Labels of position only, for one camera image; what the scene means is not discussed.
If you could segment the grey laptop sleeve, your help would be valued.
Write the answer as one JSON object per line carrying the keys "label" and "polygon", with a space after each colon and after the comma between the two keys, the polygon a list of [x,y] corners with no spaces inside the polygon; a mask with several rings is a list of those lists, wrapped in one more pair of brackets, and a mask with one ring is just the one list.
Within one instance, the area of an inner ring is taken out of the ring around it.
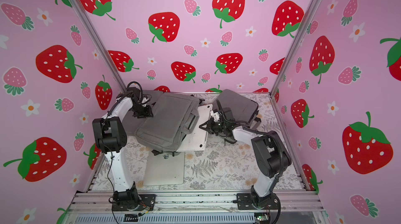
{"label": "grey laptop sleeve", "polygon": [[246,122],[253,126],[253,129],[256,129],[261,124],[261,119],[258,117],[259,105],[257,102],[229,89],[223,90],[213,102],[214,111],[220,111],[217,102],[220,102],[227,120],[231,122]]}

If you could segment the large grey backpack bag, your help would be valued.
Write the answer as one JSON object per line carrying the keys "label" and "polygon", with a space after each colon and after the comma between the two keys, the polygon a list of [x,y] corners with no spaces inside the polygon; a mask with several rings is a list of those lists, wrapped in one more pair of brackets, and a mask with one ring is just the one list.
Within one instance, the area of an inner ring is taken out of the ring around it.
{"label": "large grey backpack bag", "polygon": [[176,152],[184,138],[191,134],[199,119],[201,100],[194,96],[164,93],[147,118],[136,130],[137,141],[154,151]]}

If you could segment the grey laptop bag with handles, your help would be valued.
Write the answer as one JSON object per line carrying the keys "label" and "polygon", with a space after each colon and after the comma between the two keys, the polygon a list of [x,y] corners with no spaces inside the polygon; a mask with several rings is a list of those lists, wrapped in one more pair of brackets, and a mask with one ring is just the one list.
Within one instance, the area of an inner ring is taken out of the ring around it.
{"label": "grey laptop bag with handles", "polygon": [[135,103],[133,108],[127,112],[122,120],[127,135],[134,136],[135,132],[146,118],[151,118],[153,116],[153,107],[162,94],[163,92],[157,90],[145,90],[143,95],[144,105],[139,105],[139,99],[134,99]]}

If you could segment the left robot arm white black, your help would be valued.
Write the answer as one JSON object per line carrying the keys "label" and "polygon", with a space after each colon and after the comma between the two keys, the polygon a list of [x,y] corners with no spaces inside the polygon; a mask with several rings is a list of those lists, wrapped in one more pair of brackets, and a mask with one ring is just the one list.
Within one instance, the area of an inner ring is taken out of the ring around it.
{"label": "left robot arm white black", "polygon": [[144,95],[140,83],[130,82],[111,109],[103,117],[93,120],[96,146],[109,162],[114,178],[111,203],[118,209],[125,207],[134,210],[144,206],[125,162],[127,134],[122,120],[130,111],[138,119],[153,117],[152,108],[148,104],[150,100],[151,97]]}

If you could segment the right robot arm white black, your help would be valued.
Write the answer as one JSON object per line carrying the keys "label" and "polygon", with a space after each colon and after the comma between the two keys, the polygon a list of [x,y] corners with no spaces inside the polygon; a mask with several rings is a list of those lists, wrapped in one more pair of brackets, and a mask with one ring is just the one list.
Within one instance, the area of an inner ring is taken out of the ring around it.
{"label": "right robot arm white black", "polygon": [[243,202],[242,208],[267,209],[278,206],[279,199],[274,193],[274,188],[284,171],[292,164],[283,141],[275,131],[257,130],[259,118],[255,118],[256,124],[252,127],[249,122],[229,119],[231,115],[228,108],[214,110],[211,112],[211,118],[199,128],[220,136],[227,142],[231,138],[233,142],[243,142],[252,146],[260,172],[257,181],[251,186],[250,193],[237,195],[237,201]]}

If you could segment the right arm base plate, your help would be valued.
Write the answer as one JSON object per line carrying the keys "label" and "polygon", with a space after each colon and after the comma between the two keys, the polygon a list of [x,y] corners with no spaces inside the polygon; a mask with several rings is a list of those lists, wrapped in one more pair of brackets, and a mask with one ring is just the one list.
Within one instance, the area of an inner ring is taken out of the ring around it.
{"label": "right arm base plate", "polygon": [[275,193],[259,197],[256,193],[238,193],[236,200],[239,210],[279,210],[281,203]]}

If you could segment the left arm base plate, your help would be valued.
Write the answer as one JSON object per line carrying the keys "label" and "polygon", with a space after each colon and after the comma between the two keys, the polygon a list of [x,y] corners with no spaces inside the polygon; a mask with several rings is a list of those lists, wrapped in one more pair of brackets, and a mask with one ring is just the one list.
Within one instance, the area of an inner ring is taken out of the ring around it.
{"label": "left arm base plate", "polygon": [[130,201],[113,201],[113,211],[153,211],[156,195],[155,194],[140,194],[139,200]]}

